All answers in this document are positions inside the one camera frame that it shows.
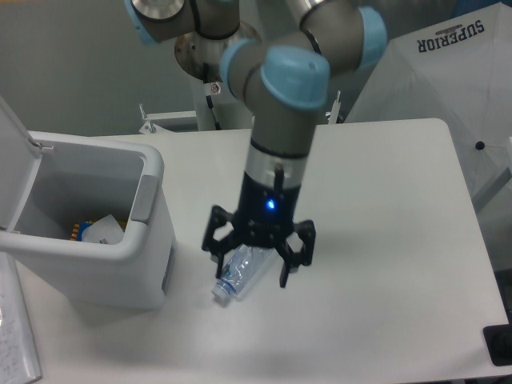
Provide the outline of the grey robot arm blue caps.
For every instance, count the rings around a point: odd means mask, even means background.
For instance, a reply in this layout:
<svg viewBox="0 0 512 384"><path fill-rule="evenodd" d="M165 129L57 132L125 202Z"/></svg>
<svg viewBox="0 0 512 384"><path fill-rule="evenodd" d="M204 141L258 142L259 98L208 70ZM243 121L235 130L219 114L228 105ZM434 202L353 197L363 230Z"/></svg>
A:
<svg viewBox="0 0 512 384"><path fill-rule="evenodd" d="M223 44L219 60L200 66L200 74L221 80L252 112L254 125L238 208L212 208L202 248L219 265L240 245L276 250L285 285L313 258L314 223L294 222L294 212L329 81L383 56L382 16L348 1L290 1L298 30L265 43L237 38L236 1L128 1L125 7L145 44L186 34Z"/></svg>

